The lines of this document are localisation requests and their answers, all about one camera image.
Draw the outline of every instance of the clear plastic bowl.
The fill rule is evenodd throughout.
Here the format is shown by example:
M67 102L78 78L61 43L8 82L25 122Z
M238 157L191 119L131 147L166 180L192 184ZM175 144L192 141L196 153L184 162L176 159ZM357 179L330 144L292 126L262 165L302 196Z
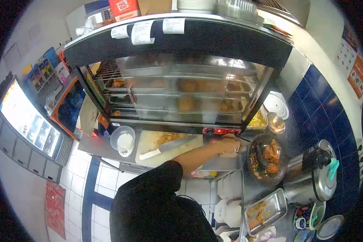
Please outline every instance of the clear plastic bowl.
M115 150L118 150L118 151L129 150L129 149L118 147L118 145L117 145L117 140L122 134L130 134L132 136L133 139L132 139L132 143L131 143L131 146L129 149L133 149L134 144L135 144L136 135L135 135L134 130L129 126L121 126L121 127L116 128L116 130L113 131L113 133L110 136L111 147L113 147Z

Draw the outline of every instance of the person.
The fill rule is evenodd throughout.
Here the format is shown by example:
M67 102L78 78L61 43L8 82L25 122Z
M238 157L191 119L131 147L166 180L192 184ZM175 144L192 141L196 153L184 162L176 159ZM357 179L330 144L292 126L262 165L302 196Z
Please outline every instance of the person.
M210 157L234 152L239 146L240 141L227 134L126 182L112 203L111 241L218 241L201 206L175 192L183 175L190 175Z

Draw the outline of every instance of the knife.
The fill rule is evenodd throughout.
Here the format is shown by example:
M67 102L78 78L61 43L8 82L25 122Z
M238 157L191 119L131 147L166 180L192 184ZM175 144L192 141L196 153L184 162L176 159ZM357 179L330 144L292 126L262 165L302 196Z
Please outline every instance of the knife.
M158 149L150 151L148 153L145 154L141 154L139 155L139 159L140 160L145 160L148 159L150 157L153 157L155 155L161 154L163 152L169 151L171 149L174 149L182 144L185 144L191 140L193 140L195 138L195 136L189 136L186 138L179 138L179 139L175 139L173 141L167 142L167 143L163 143L162 145L159 146Z

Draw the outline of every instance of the white knife handle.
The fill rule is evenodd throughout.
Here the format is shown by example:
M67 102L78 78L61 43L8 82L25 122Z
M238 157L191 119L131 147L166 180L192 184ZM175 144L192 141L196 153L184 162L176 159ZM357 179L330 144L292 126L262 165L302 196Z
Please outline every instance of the white knife handle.
M153 156L158 155L158 154L161 154L161 151L159 149L152 150L152 151L150 151L148 153L139 155L139 159L140 160L145 160L145 159L148 159L148 158L153 157Z

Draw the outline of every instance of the hand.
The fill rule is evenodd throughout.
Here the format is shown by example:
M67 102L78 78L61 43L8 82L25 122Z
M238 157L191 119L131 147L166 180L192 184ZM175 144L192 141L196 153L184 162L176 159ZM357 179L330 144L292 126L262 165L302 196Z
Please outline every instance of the hand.
M236 151L241 145L239 139L233 134L223 135L219 142L221 143L221 150L224 153L232 153Z

